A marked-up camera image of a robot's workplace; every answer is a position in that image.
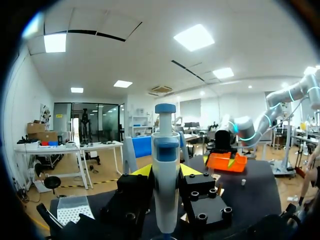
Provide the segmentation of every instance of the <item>white container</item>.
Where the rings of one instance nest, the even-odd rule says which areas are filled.
[[[25,143],[24,144],[16,144],[14,149],[15,150],[26,150]]]
[[[37,150],[38,147],[39,147],[39,141],[25,144],[26,150]]]
[[[47,193],[51,191],[51,189],[46,188],[43,180],[35,180],[35,177],[33,177],[32,182],[34,183],[39,193]]]

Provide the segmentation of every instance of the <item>white robotic arm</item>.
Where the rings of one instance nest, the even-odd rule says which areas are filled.
[[[239,117],[233,119],[229,115],[223,117],[220,127],[217,130],[226,130],[228,128],[233,134],[237,134],[245,146],[255,145],[261,136],[271,127],[272,122],[283,113],[281,103],[290,103],[303,97],[308,97],[311,102],[311,108],[320,109],[320,86],[317,81],[320,71],[315,74],[305,75],[299,82],[285,89],[270,93],[266,100],[269,109],[263,114],[256,129],[251,118]]]

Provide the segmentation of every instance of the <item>metal stand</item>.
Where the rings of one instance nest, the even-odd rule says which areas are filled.
[[[281,160],[271,160],[270,166],[272,168],[272,172],[276,176],[282,175],[295,175],[296,170],[291,166],[289,162],[289,149],[290,149],[290,139],[291,139],[291,125],[290,118],[288,119],[288,128],[286,134],[286,142],[285,142],[285,155],[284,159]]]

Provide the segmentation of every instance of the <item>small white tube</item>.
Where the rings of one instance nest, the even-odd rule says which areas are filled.
[[[170,112],[162,112],[159,114],[159,130],[161,136],[172,136],[172,123]]]

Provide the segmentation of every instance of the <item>white desk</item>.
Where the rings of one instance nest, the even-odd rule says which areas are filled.
[[[200,136],[196,134],[183,134],[183,135],[186,142],[200,138]]]
[[[183,134],[183,136],[186,142],[202,138],[202,155],[205,154],[205,137],[204,136],[201,137],[200,135],[197,135],[197,134]]]
[[[90,143],[89,143],[88,145],[85,145],[85,146],[81,147],[80,149],[82,151],[84,162],[86,162],[86,154],[85,154],[85,152],[92,152],[92,151],[97,151],[97,150],[101,150],[101,149],[113,149],[114,163],[115,163],[116,172],[118,174],[122,175],[122,173],[118,169],[117,157],[116,157],[116,148],[117,147],[120,148],[121,162],[123,164],[124,163],[123,162],[124,161],[123,160],[123,152],[122,152],[122,146],[123,145],[124,145],[123,143],[118,142],[118,141],[112,141],[112,144],[102,144],[100,142],[93,142],[93,146],[90,146]],[[87,169],[87,174],[89,175],[87,164],[85,164],[85,166],[86,166],[86,169]]]
[[[73,148],[67,148],[65,146],[57,146],[57,147],[38,147],[38,149],[14,149],[15,154],[16,155],[20,155],[21,159],[23,158],[23,155],[26,154],[27,157],[28,155],[53,155],[53,154],[76,154],[76,158],[79,164],[79,168],[80,168],[80,172],[75,172],[75,173],[67,173],[67,174],[52,174],[49,176],[56,176],[58,178],[66,178],[66,177],[77,177],[77,176],[81,176],[82,177],[82,181],[84,184],[85,189],[88,189],[88,184],[87,184],[87,179],[86,179],[86,175],[85,175],[85,171],[84,168],[82,166],[81,163],[81,156],[80,156],[80,149],[77,147],[73,147]],[[91,183],[91,179],[90,179],[90,175],[88,172],[88,168],[87,168],[87,163],[86,161],[84,161],[85,164],[85,168],[86,168],[86,172],[87,172],[87,176],[89,179],[89,182]],[[30,175],[28,174],[29,177],[29,183],[27,189],[29,189],[31,183],[32,183],[32,179],[30,178]]]

